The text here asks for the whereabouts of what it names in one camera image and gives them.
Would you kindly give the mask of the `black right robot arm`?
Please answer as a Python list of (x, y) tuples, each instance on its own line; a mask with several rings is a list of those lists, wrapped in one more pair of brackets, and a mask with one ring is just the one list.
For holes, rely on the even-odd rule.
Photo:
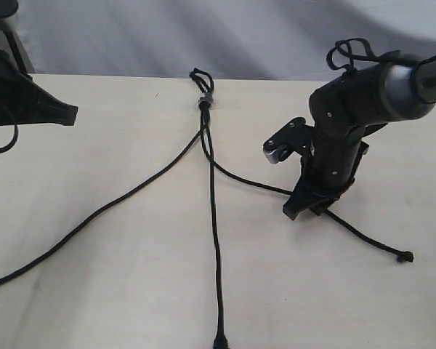
[(363, 138), (382, 127), (426, 116), (436, 104), (436, 58), (407, 66), (379, 63), (344, 74), (309, 98), (314, 120), (293, 119), (282, 143), (300, 154), (301, 175), (283, 213), (300, 212), (337, 200), (355, 181), (368, 145)]

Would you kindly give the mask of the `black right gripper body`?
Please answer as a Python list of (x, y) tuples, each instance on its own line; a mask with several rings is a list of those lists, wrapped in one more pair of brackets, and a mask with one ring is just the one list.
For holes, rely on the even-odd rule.
[(315, 127), (301, 158), (301, 177), (294, 188), (297, 204), (335, 201), (355, 181), (360, 160), (368, 150), (363, 142), (365, 127), (353, 127), (341, 137)]

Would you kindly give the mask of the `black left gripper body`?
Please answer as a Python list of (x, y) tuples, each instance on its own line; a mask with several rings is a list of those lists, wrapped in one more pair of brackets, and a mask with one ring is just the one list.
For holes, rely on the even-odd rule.
[(0, 50), (0, 126), (35, 124), (35, 102), (32, 78), (16, 69)]

